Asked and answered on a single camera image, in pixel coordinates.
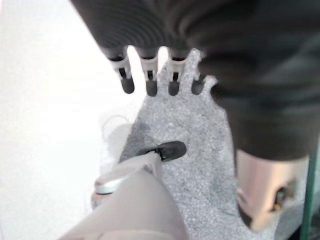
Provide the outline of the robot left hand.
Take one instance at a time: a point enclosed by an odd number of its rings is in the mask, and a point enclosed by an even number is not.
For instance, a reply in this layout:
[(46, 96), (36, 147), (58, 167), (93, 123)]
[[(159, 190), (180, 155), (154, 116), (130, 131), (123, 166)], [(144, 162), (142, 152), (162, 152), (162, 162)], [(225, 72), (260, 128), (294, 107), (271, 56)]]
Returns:
[(320, 136), (317, 0), (75, 0), (103, 53), (197, 49), (230, 126), (237, 206), (261, 231), (292, 201)]

